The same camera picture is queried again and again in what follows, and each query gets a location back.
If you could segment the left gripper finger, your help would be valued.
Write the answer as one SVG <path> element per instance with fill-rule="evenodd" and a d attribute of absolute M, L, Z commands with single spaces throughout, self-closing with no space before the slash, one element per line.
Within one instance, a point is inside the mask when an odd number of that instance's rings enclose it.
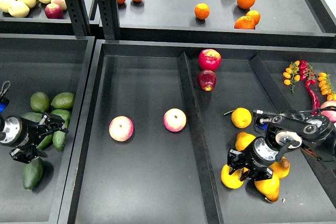
<path fill-rule="evenodd" d="M 47 158 L 48 155 L 37 148 L 29 148 L 26 150 L 21 150 L 18 148 L 14 148 L 9 152 L 11 158 L 14 161 L 18 161 L 21 163 L 30 163 L 32 160 L 41 157 L 41 158 Z"/>
<path fill-rule="evenodd" d="M 65 126 L 65 120 L 59 116 L 51 113 L 44 113 L 41 121 L 36 126 L 37 135 L 51 135 L 57 131 L 68 133 Z"/>

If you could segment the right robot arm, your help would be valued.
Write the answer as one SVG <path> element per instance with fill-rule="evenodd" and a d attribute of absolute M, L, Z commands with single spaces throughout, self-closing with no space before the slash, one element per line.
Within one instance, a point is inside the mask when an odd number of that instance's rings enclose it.
<path fill-rule="evenodd" d="M 240 180 L 271 179 L 271 165 L 280 162 L 287 152 L 301 148 L 318 161 L 335 163 L 335 126 L 330 119 L 311 110 L 310 116 L 300 111 L 294 114 L 275 114 L 254 110 L 256 137 L 244 150 L 229 150 L 229 174 L 240 171 Z"/>

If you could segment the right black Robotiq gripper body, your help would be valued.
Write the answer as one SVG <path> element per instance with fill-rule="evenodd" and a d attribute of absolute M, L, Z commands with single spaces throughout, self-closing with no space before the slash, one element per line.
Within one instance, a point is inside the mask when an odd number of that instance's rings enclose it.
<path fill-rule="evenodd" d="M 243 151 L 246 153 L 245 168 L 248 171 L 243 177 L 251 177 L 253 170 L 266 169 L 276 162 L 276 155 L 281 149 L 276 141 L 270 141 L 266 137 L 255 138 Z"/>

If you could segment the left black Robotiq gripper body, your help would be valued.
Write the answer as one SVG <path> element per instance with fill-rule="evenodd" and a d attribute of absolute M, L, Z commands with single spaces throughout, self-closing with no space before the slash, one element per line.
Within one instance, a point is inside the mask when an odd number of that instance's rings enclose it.
<path fill-rule="evenodd" d="M 42 125 L 20 116 L 1 116 L 1 145 L 19 149 L 25 153 L 37 152 L 41 142 Z"/>

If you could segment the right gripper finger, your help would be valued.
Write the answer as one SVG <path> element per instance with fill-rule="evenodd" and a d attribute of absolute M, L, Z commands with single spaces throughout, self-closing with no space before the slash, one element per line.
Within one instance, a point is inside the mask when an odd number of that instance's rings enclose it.
<path fill-rule="evenodd" d="M 251 179 L 253 181 L 261 181 L 261 180 L 268 180 L 273 177 L 273 169 L 267 167 L 266 169 L 256 169 L 253 170 L 251 175 Z"/>
<path fill-rule="evenodd" d="M 229 166 L 229 174 L 232 175 L 237 170 L 242 175 L 245 169 L 246 153 L 245 151 L 237 151 L 230 149 L 227 155 L 227 165 Z"/>

